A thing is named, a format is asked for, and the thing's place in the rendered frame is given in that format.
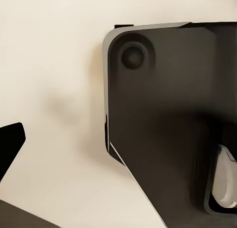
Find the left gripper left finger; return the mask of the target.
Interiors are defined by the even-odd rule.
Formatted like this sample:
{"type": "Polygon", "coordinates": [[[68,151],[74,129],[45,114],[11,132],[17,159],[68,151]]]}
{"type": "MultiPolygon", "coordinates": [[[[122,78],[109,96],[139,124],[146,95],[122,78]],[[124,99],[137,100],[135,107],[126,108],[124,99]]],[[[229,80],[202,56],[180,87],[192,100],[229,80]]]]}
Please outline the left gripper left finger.
{"type": "Polygon", "coordinates": [[[0,128],[0,182],[25,141],[21,122],[0,128]]]}

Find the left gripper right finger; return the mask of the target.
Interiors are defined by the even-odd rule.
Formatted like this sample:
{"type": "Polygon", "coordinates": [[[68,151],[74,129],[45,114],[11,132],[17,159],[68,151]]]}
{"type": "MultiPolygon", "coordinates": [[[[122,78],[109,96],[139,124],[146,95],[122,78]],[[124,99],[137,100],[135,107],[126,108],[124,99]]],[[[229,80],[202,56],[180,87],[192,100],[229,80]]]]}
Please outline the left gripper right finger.
{"type": "Polygon", "coordinates": [[[237,162],[237,124],[226,122],[221,139],[237,162]]]}

